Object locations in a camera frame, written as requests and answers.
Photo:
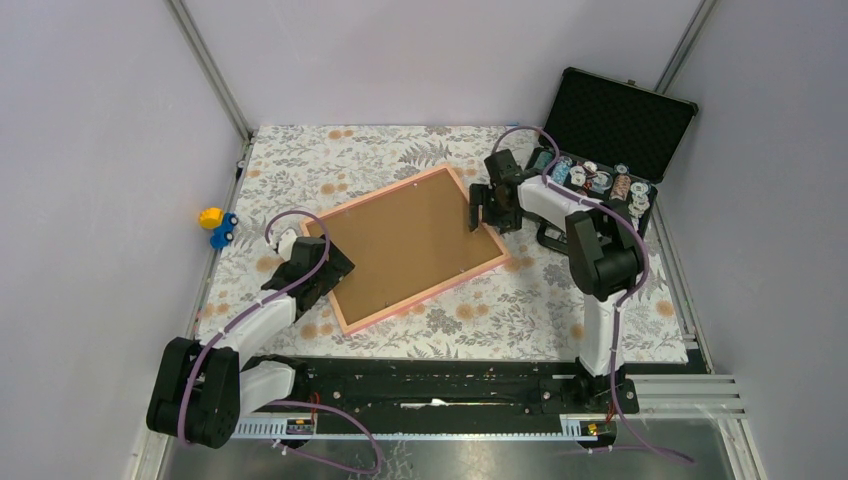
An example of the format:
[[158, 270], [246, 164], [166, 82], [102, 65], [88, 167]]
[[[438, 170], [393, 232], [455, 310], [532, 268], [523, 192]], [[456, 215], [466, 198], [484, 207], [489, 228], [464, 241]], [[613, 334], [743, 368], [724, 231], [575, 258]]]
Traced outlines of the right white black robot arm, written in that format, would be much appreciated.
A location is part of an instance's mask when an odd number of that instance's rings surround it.
[[569, 272], [585, 300], [578, 360], [588, 375], [575, 382], [573, 396], [583, 410], [597, 412], [613, 398], [605, 376], [624, 364], [618, 352], [624, 303], [647, 278], [645, 243], [619, 200], [602, 202], [523, 170], [509, 150], [491, 154], [484, 165], [489, 182], [469, 186], [469, 231], [484, 223], [505, 234], [530, 216], [565, 234]]

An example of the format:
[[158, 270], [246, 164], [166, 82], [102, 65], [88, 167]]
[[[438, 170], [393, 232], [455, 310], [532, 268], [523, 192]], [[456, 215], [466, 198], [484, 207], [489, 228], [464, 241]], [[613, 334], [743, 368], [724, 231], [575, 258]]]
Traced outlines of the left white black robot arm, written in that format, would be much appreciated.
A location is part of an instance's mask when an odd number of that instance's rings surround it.
[[325, 236], [294, 236], [279, 247], [283, 261], [262, 284], [264, 296], [202, 338], [176, 337], [164, 348], [146, 412], [149, 430], [210, 448], [223, 446], [239, 419], [272, 401], [296, 411], [310, 385], [292, 361], [258, 350], [294, 325], [355, 268]]

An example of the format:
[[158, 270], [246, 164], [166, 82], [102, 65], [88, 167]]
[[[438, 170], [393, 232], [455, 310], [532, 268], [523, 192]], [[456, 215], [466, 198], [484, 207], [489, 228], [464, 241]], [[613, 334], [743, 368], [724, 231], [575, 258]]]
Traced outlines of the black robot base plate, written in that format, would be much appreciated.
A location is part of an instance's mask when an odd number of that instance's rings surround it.
[[589, 397], [574, 361], [283, 361], [296, 372], [292, 399], [338, 408], [374, 435], [553, 433], [559, 414], [611, 409], [608, 383]]

